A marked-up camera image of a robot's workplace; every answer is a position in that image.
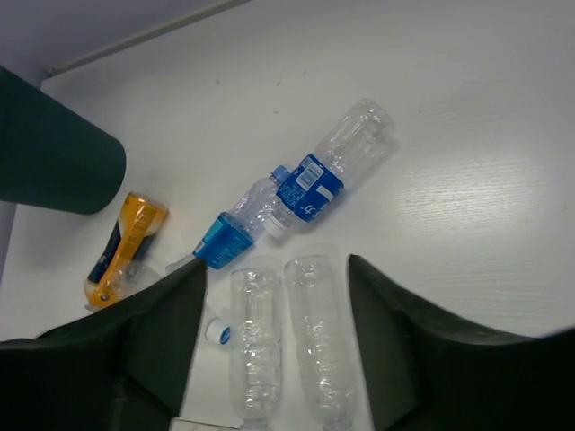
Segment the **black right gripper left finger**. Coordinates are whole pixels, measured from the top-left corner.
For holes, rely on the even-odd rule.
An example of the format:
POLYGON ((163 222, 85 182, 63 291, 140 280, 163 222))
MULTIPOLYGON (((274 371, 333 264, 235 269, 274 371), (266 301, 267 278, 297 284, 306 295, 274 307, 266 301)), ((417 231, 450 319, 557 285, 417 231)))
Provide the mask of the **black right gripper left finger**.
POLYGON ((167 430, 186 392, 208 287, 195 259, 35 339, 1 344, 3 430, 167 430))

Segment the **light blue label bottle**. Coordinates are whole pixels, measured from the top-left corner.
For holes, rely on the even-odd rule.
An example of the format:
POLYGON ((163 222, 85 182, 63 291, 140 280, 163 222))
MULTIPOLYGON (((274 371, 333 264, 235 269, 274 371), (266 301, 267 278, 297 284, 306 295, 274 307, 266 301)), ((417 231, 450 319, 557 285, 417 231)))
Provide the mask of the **light blue label bottle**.
POLYGON ((221 269, 250 249, 263 235, 276 192, 289 174, 281 164, 268 177, 256 181, 233 207, 217 216, 193 252, 169 264, 165 273, 171 274, 194 259, 221 269))

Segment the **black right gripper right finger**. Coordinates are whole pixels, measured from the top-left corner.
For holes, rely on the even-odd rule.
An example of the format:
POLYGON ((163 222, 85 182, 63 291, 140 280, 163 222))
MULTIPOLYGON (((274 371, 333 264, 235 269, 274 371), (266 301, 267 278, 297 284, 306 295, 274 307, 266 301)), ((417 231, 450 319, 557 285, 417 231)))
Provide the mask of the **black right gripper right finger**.
POLYGON ((539 338, 469 321, 348 260, 377 430, 571 430, 574 332, 539 338))

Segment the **crushed orange label bottle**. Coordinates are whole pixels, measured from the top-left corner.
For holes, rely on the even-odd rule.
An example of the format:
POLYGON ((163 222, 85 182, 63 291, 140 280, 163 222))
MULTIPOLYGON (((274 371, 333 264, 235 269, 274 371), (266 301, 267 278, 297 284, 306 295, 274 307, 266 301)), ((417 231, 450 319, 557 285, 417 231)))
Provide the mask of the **crushed orange label bottle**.
POLYGON ((112 287, 119 271, 144 259, 168 215, 160 202, 141 193, 127 194, 109 240, 84 281, 88 309, 106 308, 119 300, 112 287))

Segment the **dark blue label bottle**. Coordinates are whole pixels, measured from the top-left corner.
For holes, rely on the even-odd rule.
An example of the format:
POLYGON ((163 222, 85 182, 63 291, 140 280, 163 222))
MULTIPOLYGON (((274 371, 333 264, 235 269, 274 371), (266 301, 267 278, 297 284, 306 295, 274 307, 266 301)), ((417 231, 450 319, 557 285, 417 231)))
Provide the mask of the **dark blue label bottle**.
POLYGON ((394 123, 375 101, 356 102, 279 186, 264 226, 281 238, 312 223, 339 195, 353 190, 396 148, 394 123))

